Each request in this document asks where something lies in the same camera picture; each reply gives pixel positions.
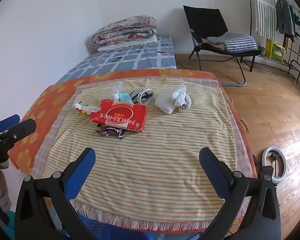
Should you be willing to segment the left hand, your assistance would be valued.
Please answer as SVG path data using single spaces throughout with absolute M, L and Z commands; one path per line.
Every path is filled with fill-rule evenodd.
M 3 170 L 9 167 L 9 162 L 5 161 L 0 164 L 0 208 L 2 211 L 9 211 L 11 208 L 11 201 L 8 196 L 8 188 Z

